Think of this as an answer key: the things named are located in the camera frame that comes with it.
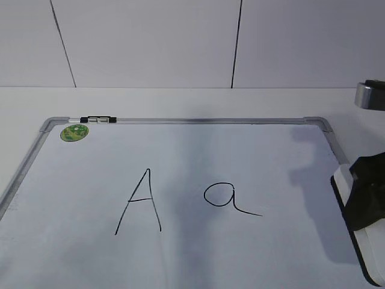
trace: metal cap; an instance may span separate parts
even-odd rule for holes
[[[358,83],[355,103],[367,110],[385,111],[385,82],[367,80]]]

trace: round magnet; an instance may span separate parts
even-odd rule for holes
[[[88,132],[85,125],[70,125],[62,130],[60,138],[67,142],[78,141],[85,138]]]

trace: whiteboard frame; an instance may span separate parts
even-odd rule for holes
[[[12,177],[7,188],[0,198],[0,221],[4,216],[9,204],[19,189],[24,177],[28,173],[29,168],[34,162],[40,149],[44,145],[47,136],[56,125],[64,125],[66,123],[80,123],[80,118],[69,117],[51,117],[48,118],[39,130],[39,134],[34,143],[30,147],[26,156],[22,160],[16,173]],[[272,118],[272,119],[128,119],[118,118],[116,123],[106,123],[104,125],[124,125],[124,124],[252,124],[252,125],[272,125],[272,124],[286,124],[286,125],[316,125],[324,133],[331,150],[333,151],[339,164],[347,164],[348,159],[343,150],[339,146],[328,121],[322,117],[303,117],[303,118]]]

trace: white table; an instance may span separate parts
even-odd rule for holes
[[[0,191],[52,116],[325,117],[348,159],[385,151],[385,112],[354,105],[355,89],[0,88]]]

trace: black marker writing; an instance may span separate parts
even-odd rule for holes
[[[206,193],[208,192],[208,190],[209,190],[210,188],[212,188],[212,187],[214,187],[214,186],[216,186],[216,185],[231,185],[231,187],[233,188],[233,194],[231,195],[231,198],[229,199],[229,201],[228,201],[227,203],[222,204],[222,205],[217,205],[217,204],[215,204],[215,203],[213,203],[213,202],[211,202],[211,201],[209,201],[209,200],[207,199]],[[229,182],[218,182],[218,183],[216,183],[216,184],[210,185],[210,186],[205,190],[205,192],[203,193],[203,197],[204,197],[204,199],[205,199],[208,203],[210,203],[211,205],[213,205],[213,206],[215,206],[215,207],[224,207],[224,206],[228,205],[231,201],[233,201],[233,206],[234,206],[234,208],[235,208],[236,210],[238,210],[238,211],[240,211],[240,212],[242,212],[242,213],[245,213],[245,214],[249,214],[249,215],[262,216],[262,215],[260,215],[260,214],[250,213],[250,212],[246,212],[246,211],[244,211],[244,210],[241,210],[241,209],[239,209],[239,208],[235,205],[235,188],[234,188],[234,185],[231,184],[231,183],[229,183]]]
[[[137,199],[137,200],[133,200],[132,198],[134,197],[134,194],[137,192],[140,184],[142,183],[144,177],[146,176],[146,174],[149,173],[149,189],[150,189],[150,196],[151,197],[147,197],[145,199]],[[142,201],[142,200],[151,200],[152,201],[152,205],[154,207],[154,211],[155,211],[155,214],[156,214],[156,218],[158,219],[158,224],[159,224],[159,230],[162,231],[162,226],[161,226],[161,221],[159,219],[159,215],[158,215],[158,212],[156,211],[156,207],[155,207],[155,202],[154,202],[154,199],[152,197],[152,189],[151,189],[151,170],[150,169],[147,169],[142,178],[140,179],[139,183],[137,184],[137,186],[135,187],[135,190],[134,192],[132,193],[130,199],[127,201],[127,205],[125,207],[125,209],[123,210],[123,213],[122,213],[122,216],[120,217],[120,220],[119,220],[119,223],[118,223],[118,227],[116,228],[116,231],[115,231],[115,235],[118,234],[118,231],[119,231],[119,227],[120,227],[120,224],[122,223],[122,220],[123,220],[123,217],[125,216],[126,214],[126,211],[127,211],[127,208],[128,208],[128,205],[130,203],[133,203],[133,202],[139,202],[139,201]]]

